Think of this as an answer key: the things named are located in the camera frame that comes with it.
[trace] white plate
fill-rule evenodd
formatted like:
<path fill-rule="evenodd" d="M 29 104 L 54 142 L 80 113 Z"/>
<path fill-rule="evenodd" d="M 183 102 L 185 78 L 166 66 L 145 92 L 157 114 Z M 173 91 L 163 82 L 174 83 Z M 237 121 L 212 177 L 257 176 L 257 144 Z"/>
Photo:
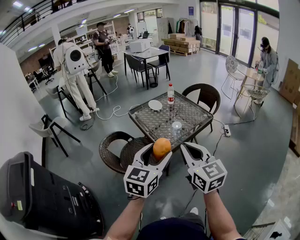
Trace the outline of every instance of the white plate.
<path fill-rule="evenodd" d="M 149 108 L 151 108 L 154 111 L 158 111 L 163 108 L 163 105 L 157 100 L 149 101 L 148 105 L 149 105 Z"/>

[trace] water bottle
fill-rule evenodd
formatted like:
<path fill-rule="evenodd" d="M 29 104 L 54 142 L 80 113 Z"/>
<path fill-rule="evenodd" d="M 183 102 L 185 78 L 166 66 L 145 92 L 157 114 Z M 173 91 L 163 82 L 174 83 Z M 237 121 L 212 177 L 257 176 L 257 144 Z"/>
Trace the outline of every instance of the water bottle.
<path fill-rule="evenodd" d="M 174 88 L 173 84 L 169 83 L 169 88 L 168 88 L 168 104 L 173 104 L 174 103 Z"/>

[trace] man in black shirt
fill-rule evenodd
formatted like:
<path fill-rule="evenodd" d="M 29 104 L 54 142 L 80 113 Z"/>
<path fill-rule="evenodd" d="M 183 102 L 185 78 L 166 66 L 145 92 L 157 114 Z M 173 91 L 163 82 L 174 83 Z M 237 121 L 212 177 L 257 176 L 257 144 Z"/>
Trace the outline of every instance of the man in black shirt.
<path fill-rule="evenodd" d="M 97 23 L 97 31 L 93 35 L 93 42 L 96 49 L 99 51 L 99 55 L 102 59 L 102 66 L 104 67 L 107 75 L 113 77 L 118 71 L 113 69 L 113 56 L 111 48 L 109 47 L 109 39 L 107 33 L 104 31 L 105 22 Z"/>
<path fill-rule="evenodd" d="M 210 231 L 214 240 L 242 239 L 234 221 L 223 205 L 216 190 L 204 194 Z M 109 229 L 105 240 L 130 240 L 140 221 L 145 199 L 138 198 L 129 202 L 118 219 Z M 182 217 L 162 219 L 145 226 L 137 240 L 209 240 L 198 209 L 193 208 Z"/>

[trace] wooden pallet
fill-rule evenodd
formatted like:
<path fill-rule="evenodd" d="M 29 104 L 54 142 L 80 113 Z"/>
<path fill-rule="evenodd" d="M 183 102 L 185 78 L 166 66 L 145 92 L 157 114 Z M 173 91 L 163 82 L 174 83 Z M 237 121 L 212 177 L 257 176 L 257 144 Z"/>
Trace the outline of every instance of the wooden pallet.
<path fill-rule="evenodd" d="M 181 56 L 187 56 L 188 54 L 189 55 L 193 55 L 193 53 L 198 53 L 198 50 L 194 51 L 194 52 L 181 52 L 181 51 L 177 51 L 177 50 L 173 50 L 173 49 L 170 49 L 170 51 L 174 54 L 178 54 L 178 55 L 181 55 Z"/>

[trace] power strip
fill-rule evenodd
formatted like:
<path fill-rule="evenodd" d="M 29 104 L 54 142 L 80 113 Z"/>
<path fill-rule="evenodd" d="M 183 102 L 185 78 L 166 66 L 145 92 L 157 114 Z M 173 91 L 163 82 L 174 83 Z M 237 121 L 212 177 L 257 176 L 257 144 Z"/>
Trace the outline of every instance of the power strip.
<path fill-rule="evenodd" d="M 230 133 L 230 130 L 229 130 L 229 126 L 228 125 L 224 125 L 223 129 L 224 129 L 225 136 L 226 137 L 230 137 L 231 133 Z"/>

